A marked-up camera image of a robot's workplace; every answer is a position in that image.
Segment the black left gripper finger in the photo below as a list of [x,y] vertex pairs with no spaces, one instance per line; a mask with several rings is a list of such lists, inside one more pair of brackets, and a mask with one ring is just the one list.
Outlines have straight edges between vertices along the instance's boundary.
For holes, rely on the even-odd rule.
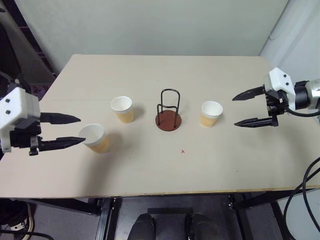
[[42,141],[39,140],[39,151],[53,151],[66,149],[77,144],[84,142],[86,139],[84,137],[58,137],[55,140]]
[[39,121],[41,123],[50,123],[52,125],[64,125],[80,122],[81,120],[73,115],[62,114],[62,113],[52,113],[52,112],[42,112],[40,114]]

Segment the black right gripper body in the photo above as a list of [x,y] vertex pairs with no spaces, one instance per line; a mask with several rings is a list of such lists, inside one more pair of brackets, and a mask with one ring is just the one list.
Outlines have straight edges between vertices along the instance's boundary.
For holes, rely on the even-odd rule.
[[268,115],[270,117],[270,126],[277,127],[278,115],[283,115],[288,108],[287,93],[283,90],[270,91],[265,94]]

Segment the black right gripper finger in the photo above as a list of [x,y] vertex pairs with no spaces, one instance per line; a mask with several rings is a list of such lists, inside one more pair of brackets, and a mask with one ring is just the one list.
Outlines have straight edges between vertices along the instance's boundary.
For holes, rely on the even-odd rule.
[[253,99],[256,96],[264,95],[264,94],[265,94],[265,86],[262,85],[262,86],[252,88],[239,93],[232,99],[232,101],[245,101],[245,100]]
[[244,119],[239,122],[234,123],[235,126],[238,127],[266,127],[266,126],[273,126],[273,120],[271,117],[267,118],[249,118]]

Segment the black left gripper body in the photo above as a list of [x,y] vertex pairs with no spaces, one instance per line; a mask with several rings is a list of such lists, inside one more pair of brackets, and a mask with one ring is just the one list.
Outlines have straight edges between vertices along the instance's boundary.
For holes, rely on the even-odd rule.
[[15,124],[14,130],[10,132],[10,143],[14,148],[29,148],[29,155],[36,156],[39,154],[39,144],[41,141],[40,134],[41,130],[40,116],[37,120],[27,126],[25,123]]

